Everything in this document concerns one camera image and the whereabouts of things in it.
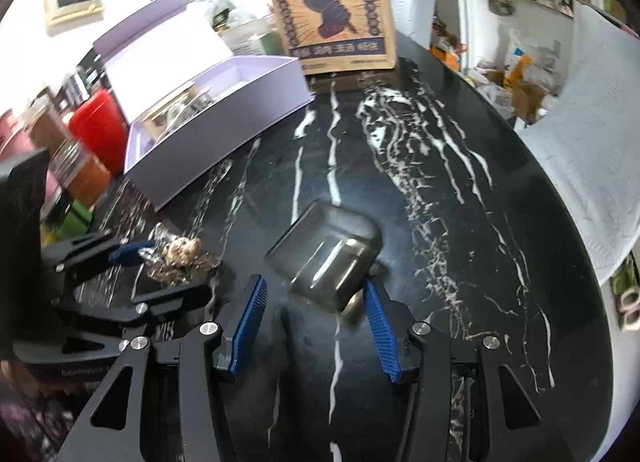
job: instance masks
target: crumpled foil wrapper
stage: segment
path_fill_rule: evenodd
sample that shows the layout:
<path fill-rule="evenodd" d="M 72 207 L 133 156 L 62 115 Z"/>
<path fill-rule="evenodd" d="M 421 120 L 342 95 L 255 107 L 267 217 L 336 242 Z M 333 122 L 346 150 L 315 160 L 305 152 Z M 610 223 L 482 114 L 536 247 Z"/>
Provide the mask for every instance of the crumpled foil wrapper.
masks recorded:
<path fill-rule="evenodd" d="M 153 231 L 153 248 L 141 248 L 146 275 L 169 287 L 209 280 L 220 267 L 216 254 L 202 249 L 199 238 L 190 239 L 171 233 L 162 223 Z"/>

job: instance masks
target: silver screw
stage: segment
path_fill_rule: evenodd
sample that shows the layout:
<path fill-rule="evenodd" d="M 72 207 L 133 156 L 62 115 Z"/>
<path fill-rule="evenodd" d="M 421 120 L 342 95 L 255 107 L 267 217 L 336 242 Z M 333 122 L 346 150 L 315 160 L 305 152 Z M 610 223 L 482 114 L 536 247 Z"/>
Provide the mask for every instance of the silver screw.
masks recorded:
<path fill-rule="evenodd" d="M 417 321 L 412 325 L 411 330 L 418 334 L 418 336 L 424 336 L 431 332 L 431 327 L 424 321 Z"/>
<path fill-rule="evenodd" d="M 212 321 L 207 321 L 200 325 L 200 333 L 209 336 L 218 331 L 218 325 Z"/>
<path fill-rule="evenodd" d="M 134 337 L 131 340 L 131 348 L 133 350 L 142 350 L 149 343 L 149 340 L 144 336 Z"/>
<path fill-rule="evenodd" d="M 482 340 L 482 344 L 489 350 L 495 350 L 500 346 L 500 340 L 494 336 L 487 336 Z"/>

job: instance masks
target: black marble table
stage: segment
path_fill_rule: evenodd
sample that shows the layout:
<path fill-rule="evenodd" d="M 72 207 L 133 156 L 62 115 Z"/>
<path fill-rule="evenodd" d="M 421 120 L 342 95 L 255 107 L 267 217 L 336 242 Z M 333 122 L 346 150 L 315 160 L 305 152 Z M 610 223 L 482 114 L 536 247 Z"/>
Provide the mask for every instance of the black marble table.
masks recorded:
<path fill-rule="evenodd" d="M 372 217 L 392 298 L 458 338 L 491 332 L 516 375 L 555 413 L 578 461 L 609 420 L 604 307 L 577 230 L 542 169 L 460 77 L 399 35 L 397 70 L 310 80 L 316 99 L 252 139 L 155 215 L 122 184 L 103 227 L 145 236 L 159 219 L 223 258 L 218 301 L 252 273 L 270 299 L 246 374 L 223 396 L 241 461 L 393 460 L 407 389 L 382 372 L 366 319 L 347 325 L 289 294 L 264 254 L 317 198 Z M 125 305 L 137 269 L 112 271 L 82 301 Z M 163 326 L 177 337 L 197 323 Z M 175 398 L 174 376 L 166 396 Z M 454 381 L 450 457 L 461 440 Z M 174 408 L 168 460 L 179 459 Z"/>

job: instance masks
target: clear plastic container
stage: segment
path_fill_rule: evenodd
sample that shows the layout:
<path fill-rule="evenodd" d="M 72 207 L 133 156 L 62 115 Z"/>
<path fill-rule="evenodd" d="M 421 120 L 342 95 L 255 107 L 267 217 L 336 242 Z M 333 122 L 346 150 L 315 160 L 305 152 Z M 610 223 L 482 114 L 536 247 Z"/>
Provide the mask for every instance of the clear plastic container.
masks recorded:
<path fill-rule="evenodd" d="M 266 258 L 290 281 L 291 290 L 342 312 L 381 248 L 380 229 L 368 217 L 316 200 Z"/>

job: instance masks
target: brown paper bag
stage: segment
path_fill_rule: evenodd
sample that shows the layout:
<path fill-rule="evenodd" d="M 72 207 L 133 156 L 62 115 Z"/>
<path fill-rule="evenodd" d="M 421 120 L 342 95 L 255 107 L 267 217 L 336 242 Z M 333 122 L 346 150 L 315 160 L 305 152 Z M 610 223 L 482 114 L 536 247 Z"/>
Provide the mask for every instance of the brown paper bag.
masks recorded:
<path fill-rule="evenodd" d="M 520 81 L 513 89 L 511 106 L 516 116 L 520 119 L 524 119 L 527 123 L 534 123 L 536 121 L 536 110 L 540 108 L 545 96 L 545 90 L 538 85 Z"/>
<path fill-rule="evenodd" d="M 394 68 L 389 0 L 273 0 L 282 46 L 305 74 Z"/>

